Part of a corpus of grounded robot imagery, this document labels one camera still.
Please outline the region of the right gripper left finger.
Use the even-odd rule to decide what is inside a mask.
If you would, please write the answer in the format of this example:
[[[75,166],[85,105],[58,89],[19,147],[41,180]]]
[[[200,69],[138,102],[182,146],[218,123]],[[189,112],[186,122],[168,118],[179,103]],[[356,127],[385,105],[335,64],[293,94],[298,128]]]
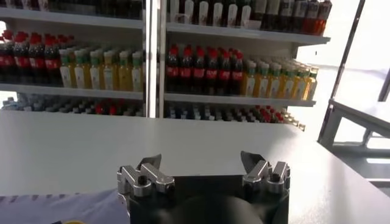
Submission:
[[[121,166],[117,171],[118,193],[136,197],[147,197],[152,188],[159,193],[170,194],[175,190],[174,177],[163,174],[159,168],[162,155],[143,158],[136,167]]]

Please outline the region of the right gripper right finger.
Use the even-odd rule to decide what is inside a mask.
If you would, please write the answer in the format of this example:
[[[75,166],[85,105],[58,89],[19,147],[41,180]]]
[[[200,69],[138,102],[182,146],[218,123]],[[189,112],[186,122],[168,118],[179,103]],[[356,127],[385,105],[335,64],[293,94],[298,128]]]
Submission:
[[[260,154],[241,151],[241,162],[246,174],[242,186],[250,192],[265,191],[270,194],[284,194],[290,190],[290,167],[287,162],[278,161],[272,165]]]

